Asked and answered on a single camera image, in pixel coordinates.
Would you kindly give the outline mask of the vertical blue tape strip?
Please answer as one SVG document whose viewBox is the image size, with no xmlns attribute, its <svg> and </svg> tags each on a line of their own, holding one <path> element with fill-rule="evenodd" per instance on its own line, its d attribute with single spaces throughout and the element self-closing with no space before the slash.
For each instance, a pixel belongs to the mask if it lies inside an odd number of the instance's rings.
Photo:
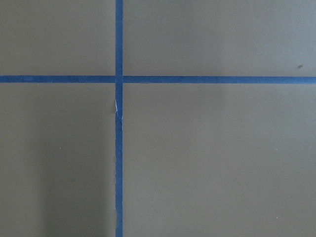
<svg viewBox="0 0 316 237">
<path fill-rule="evenodd" d="M 116 0 L 116 236 L 123 236 L 123 1 Z"/>
</svg>

